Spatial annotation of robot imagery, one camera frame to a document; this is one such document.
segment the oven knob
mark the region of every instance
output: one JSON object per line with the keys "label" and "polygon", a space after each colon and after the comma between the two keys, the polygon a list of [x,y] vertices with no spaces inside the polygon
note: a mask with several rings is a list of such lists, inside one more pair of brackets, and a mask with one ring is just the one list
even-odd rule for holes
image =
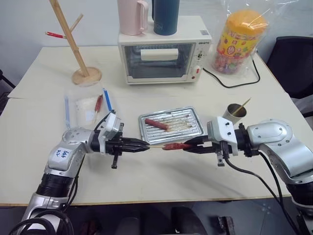
{"label": "oven knob", "polygon": [[197,76],[199,75],[201,72],[201,67],[199,65],[194,66],[194,68],[192,69],[192,75]]}

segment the baking tray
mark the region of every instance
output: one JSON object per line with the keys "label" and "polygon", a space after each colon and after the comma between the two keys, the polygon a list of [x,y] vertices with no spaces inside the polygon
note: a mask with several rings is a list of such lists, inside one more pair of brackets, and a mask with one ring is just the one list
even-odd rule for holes
{"label": "baking tray", "polygon": [[[167,124],[170,128],[162,130],[145,124],[146,118]],[[178,141],[203,135],[203,127],[193,107],[143,114],[139,116],[139,128],[142,140],[149,144]]]}

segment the wooden stand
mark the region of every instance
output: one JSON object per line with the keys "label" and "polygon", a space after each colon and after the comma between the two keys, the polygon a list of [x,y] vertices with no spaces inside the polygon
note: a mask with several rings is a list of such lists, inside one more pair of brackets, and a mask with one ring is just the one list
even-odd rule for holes
{"label": "wooden stand", "polygon": [[58,3],[58,0],[50,0],[50,3],[65,34],[65,38],[67,39],[69,46],[72,49],[80,67],[80,69],[77,70],[72,76],[73,83],[76,85],[92,85],[93,83],[101,79],[101,71],[94,67],[86,67],[83,58],[79,52],[78,46],[76,45],[72,36],[72,30],[77,26],[83,15],[80,15],[74,22],[73,26],[69,28],[61,7]]}

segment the sausage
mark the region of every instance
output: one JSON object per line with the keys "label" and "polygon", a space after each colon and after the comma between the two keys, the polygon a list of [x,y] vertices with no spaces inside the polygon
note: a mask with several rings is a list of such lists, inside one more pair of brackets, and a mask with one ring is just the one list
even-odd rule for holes
{"label": "sausage", "polygon": [[158,128],[160,128],[162,130],[167,130],[168,129],[168,125],[162,124],[161,122],[158,122],[158,121],[153,121],[153,120],[148,119],[148,118],[145,119],[145,124],[158,127]]}
{"label": "sausage", "polygon": [[191,144],[186,144],[186,143],[168,143],[168,144],[165,144],[162,149],[163,150],[176,150],[176,149],[188,149],[192,147],[193,146]]}

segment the metal cup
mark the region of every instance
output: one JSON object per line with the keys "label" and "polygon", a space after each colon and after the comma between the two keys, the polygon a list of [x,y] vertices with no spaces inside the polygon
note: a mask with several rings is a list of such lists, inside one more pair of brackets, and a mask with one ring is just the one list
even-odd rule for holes
{"label": "metal cup", "polygon": [[223,118],[230,120],[233,124],[237,123],[240,119],[246,116],[246,109],[242,107],[235,115],[232,115],[241,105],[240,104],[230,104],[228,105]]}

